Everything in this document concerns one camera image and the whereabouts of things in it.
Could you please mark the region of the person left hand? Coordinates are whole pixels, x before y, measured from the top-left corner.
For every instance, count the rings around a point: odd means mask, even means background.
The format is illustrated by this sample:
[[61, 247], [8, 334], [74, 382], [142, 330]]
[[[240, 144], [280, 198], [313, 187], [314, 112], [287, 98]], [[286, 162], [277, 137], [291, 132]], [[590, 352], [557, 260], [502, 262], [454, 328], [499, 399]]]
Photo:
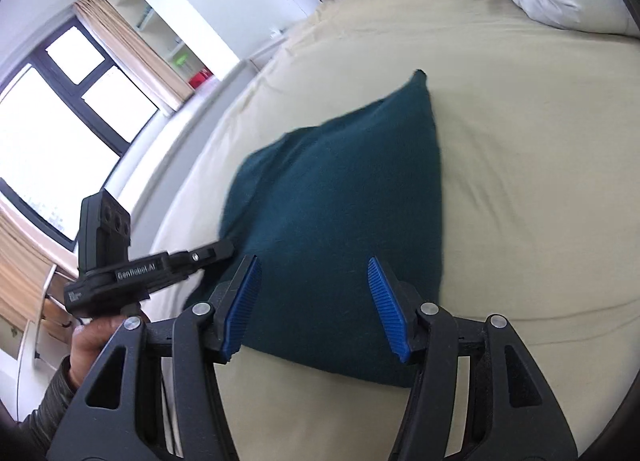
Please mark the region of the person left hand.
[[73, 389], [80, 388], [102, 349], [124, 320], [122, 315], [100, 317], [75, 329], [70, 345], [68, 370], [68, 381]]

